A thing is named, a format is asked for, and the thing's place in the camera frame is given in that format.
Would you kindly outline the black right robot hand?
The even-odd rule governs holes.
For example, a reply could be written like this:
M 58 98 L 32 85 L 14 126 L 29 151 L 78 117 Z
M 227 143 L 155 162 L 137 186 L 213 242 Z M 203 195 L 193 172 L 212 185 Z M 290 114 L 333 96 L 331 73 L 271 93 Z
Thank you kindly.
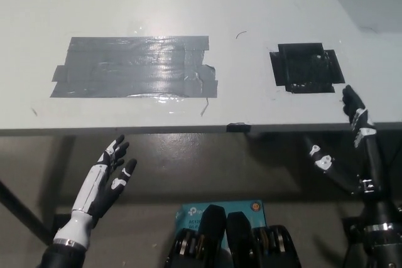
M 364 228 L 371 231 L 401 228 L 401 214 L 392 201 L 389 171 L 380 148 L 377 128 L 362 99 L 350 85 L 343 89 L 342 101 L 361 167 L 355 170 L 340 163 L 309 136 L 303 136 L 303 150 L 315 169 L 348 194 L 362 200 L 364 209 L 359 221 Z

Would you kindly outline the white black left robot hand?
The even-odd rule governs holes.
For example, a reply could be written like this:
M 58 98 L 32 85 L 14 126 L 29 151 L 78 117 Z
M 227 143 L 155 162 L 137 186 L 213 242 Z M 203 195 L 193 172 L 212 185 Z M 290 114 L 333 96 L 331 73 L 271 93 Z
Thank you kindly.
M 124 191 L 137 165 L 124 162 L 129 143 L 121 135 L 113 140 L 90 168 L 71 210 L 70 220 L 54 236 L 54 244 L 88 250 L 97 222 Z

